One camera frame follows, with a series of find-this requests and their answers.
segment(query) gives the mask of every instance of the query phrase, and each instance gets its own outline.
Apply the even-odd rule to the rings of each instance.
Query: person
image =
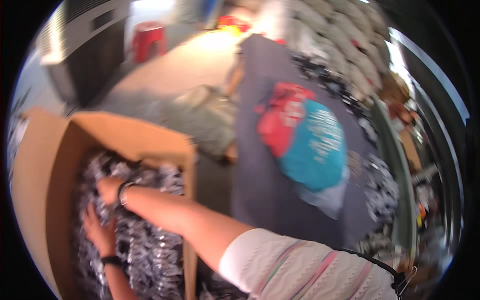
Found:
[[[187,197],[115,178],[99,180],[97,189],[105,204],[119,202],[121,195],[127,210],[183,236],[213,271],[252,299],[399,298],[396,273],[359,254],[254,228]],[[113,219],[102,227],[89,204],[84,228],[102,258],[116,255],[115,225]],[[105,274],[114,300],[137,299],[120,267],[106,264]]]

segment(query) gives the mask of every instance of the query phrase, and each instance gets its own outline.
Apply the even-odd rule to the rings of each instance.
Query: forearm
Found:
[[[214,212],[188,198],[144,187],[131,187],[126,208],[156,226],[182,235],[204,262],[218,271],[233,240],[252,227]]]
[[[113,300],[138,300],[121,268],[107,264],[105,266],[105,275],[107,276]]]

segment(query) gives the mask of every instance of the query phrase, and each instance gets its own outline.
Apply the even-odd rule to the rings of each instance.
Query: hand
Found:
[[[88,204],[88,207],[84,212],[84,229],[87,232],[88,240],[91,241],[97,248],[98,252],[100,252],[100,257],[116,255],[116,225],[117,220],[113,218],[108,226],[103,227],[95,214],[93,204]]]
[[[113,177],[102,178],[96,183],[98,193],[106,205],[115,203],[118,198],[119,187],[122,183],[122,180]]]

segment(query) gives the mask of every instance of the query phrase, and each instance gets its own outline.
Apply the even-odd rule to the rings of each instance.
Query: silver tinsel garland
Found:
[[[96,189],[97,180],[107,176],[131,180],[174,195],[183,195],[184,190],[181,171],[173,165],[146,168],[108,151],[96,152],[87,158],[74,193],[72,216],[75,279],[84,299],[112,299],[100,255],[82,227],[83,211],[89,202],[94,204],[103,225],[109,223],[113,215],[117,217],[117,256],[139,299],[182,299],[182,237],[148,223],[123,207],[111,211]]]

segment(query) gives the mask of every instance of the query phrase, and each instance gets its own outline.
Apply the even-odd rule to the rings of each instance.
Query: open cardboard box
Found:
[[[91,148],[114,150],[151,166],[182,167],[185,195],[194,201],[195,145],[189,136],[149,122],[105,112],[80,112],[69,119],[33,108],[14,163],[12,200],[23,239],[37,269],[58,299],[78,298],[72,274],[72,192]],[[197,255],[184,242],[185,298],[195,299]]]

